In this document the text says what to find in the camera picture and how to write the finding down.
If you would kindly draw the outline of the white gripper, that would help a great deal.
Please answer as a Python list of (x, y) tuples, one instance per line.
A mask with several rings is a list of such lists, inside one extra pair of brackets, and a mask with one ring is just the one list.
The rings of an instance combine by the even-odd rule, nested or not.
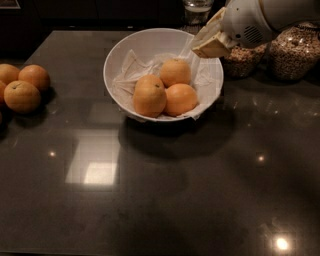
[(270, 42), (274, 33), (263, 11), (262, 0), (230, 0), (206, 23), (209, 31), (198, 33), (191, 50), (200, 58), (228, 56), (238, 43), (245, 48), (255, 48)]

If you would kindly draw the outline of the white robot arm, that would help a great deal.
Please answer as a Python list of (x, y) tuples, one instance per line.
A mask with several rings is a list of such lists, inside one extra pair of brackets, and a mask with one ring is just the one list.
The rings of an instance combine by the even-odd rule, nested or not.
[(300, 23), (320, 21), (320, 0), (229, 0), (198, 32), (191, 50), (220, 58), (237, 45), (255, 48)]

